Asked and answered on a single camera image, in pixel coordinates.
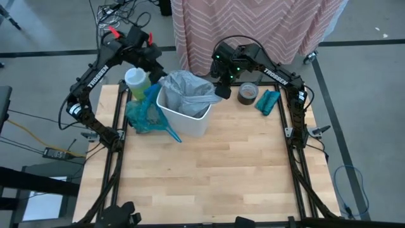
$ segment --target duct tape roll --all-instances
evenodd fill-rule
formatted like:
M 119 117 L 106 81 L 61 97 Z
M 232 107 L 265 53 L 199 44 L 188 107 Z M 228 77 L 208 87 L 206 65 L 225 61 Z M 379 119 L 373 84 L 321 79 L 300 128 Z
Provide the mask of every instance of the duct tape roll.
M 238 101 L 243 105 L 251 105 L 259 94 L 257 85 L 251 82 L 245 82 L 239 87 Z

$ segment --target white box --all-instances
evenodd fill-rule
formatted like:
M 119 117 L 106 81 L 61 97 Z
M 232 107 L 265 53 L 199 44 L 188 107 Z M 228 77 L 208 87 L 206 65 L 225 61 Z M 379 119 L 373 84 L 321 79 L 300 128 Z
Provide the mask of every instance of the white box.
M 204 135 L 208 128 L 209 117 L 211 116 L 211 105 L 208 106 L 207 112 L 201 118 L 188 117 L 176 111 L 166 108 L 166 96 L 164 94 L 164 89 L 159 91 L 157 104 L 159 108 L 162 109 L 163 114 L 165 114 L 170 127 L 176 133 L 183 133 L 189 136 L 201 137 Z

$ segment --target wooden tabletop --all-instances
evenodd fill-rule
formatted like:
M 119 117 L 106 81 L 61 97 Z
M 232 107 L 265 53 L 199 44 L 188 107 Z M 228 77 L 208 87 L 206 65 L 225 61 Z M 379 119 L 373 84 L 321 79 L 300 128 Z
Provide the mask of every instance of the wooden tabletop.
M 236 216 L 257 222 L 286 221 L 288 216 L 299 220 L 279 109 L 275 105 L 264 117 L 253 105 L 237 101 L 237 89 L 213 106 L 200 138 L 180 134 L 183 143 L 178 143 L 166 132 L 138 135 L 128 127 L 118 205 L 133 201 L 141 224 L 234 222 Z M 274 87 L 260 86 L 259 98 L 266 89 Z M 104 125 L 112 124 L 117 94 L 117 85 L 102 88 L 96 117 Z M 283 92 L 282 97 L 290 125 Z M 124 107 L 125 98 L 118 126 Z M 305 121 L 308 127 L 316 125 L 311 108 Z M 308 144 L 321 148 L 314 139 Z M 310 147 L 304 152 L 313 189 L 340 215 L 324 154 Z M 107 149 L 98 152 L 84 167 L 73 221 L 85 215 L 100 193 L 106 154 Z

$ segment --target concrete floor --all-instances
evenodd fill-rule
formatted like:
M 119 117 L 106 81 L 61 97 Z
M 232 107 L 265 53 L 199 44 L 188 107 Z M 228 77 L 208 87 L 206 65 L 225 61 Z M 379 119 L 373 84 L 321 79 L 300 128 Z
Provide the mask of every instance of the concrete floor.
M 95 8 L 104 3 L 102 0 L 92 2 Z M 0 25 L 0 56 L 1 53 L 96 48 L 95 26 L 87 1 L 0 0 L 0 4 L 11 5 L 9 12 L 23 28 L 20 32 L 7 21 Z M 402 0 L 368 0 L 367 6 L 364 1 L 351 0 L 334 32 L 325 41 L 379 40 L 384 39 L 384 34 L 388 35 L 386 39 L 403 39 L 404 9 L 405 2 Z M 154 40 L 160 46 L 174 46 L 171 17 L 161 16 L 159 9 L 149 3 L 140 4 L 135 15 L 143 11 L 148 11 L 153 16 L 145 31 L 153 32 Z M 126 28 L 126 25 L 120 27 L 122 30 Z M 402 92 L 405 86 L 405 60 L 401 58 L 405 44 L 320 47 L 318 50 L 319 66 L 329 93 L 325 100 L 318 83 L 319 75 L 317 78 L 311 65 L 302 64 L 303 57 L 298 56 L 293 64 L 285 67 L 301 74 L 315 90 L 313 108 L 319 126 L 331 125 L 330 112 L 325 101 L 332 101 L 353 165 L 363 173 L 364 188 L 370 200 L 370 218 L 405 222 L 405 212 L 402 209 L 405 204 L 402 197 L 405 184 L 401 181 L 401 174 L 405 172 L 405 157 L 402 154 L 405 150 L 405 141 L 402 140 L 405 123 L 401 122 L 401 114 L 405 111 L 401 102 L 405 99 Z M 74 78 L 81 76 L 87 69 L 87 64 L 94 60 L 95 56 L 92 54 L 0 58 L 6 64 L 6 68 L 0 69 L 0 86 L 13 87 L 10 109 L 56 119 L 61 101 L 67 95 Z M 174 51 L 164 52 L 159 62 L 166 71 L 180 68 Z M 113 68 L 103 83 L 117 83 L 128 68 L 128 64 Z M 249 79 L 245 75 L 242 80 L 255 79 Z M 99 90 L 100 86 L 92 92 L 92 103 L 97 102 Z M 10 119 L 28 127 L 41 139 L 55 146 L 67 148 L 73 139 L 77 139 L 72 151 L 83 153 L 87 150 L 87 143 L 80 136 L 83 129 L 71 128 L 62 132 L 55 123 L 15 113 L 11 113 Z M 72 119 L 63 112 L 63 121 L 68 123 Z M 343 165 L 335 132 L 339 134 L 339 129 L 329 130 L 323 138 L 326 151 L 330 155 L 331 174 Z M 8 123 L 4 125 L 2 136 L 43 149 L 26 133 Z M 0 151 L 0 166 L 15 170 L 54 161 L 3 143 L 0 143 Z M 69 174 L 69 170 L 72 174 L 77 167 L 66 168 L 66 174 Z M 43 168 L 36 172 L 45 175 Z M 337 182 L 346 204 L 354 213 L 358 213 L 347 174 L 341 172 Z M 3 194 L 14 195 L 15 191 L 10 190 Z M 0 212 L 0 227 L 8 226 L 10 216 L 9 212 Z M 69 218 L 61 220 L 58 225 L 68 222 Z M 38 224 L 29 223 L 23 226 L 34 225 Z

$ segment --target gray plastic bag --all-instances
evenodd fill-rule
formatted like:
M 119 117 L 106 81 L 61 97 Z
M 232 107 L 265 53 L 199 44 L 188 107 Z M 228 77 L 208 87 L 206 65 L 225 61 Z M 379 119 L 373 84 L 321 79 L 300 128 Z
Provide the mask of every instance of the gray plastic bag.
M 201 118 L 210 104 L 218 103 L 211 82 L 185 70 L 176 70 L 159 80 L 166 96 L 166 108 L 189 117 Z

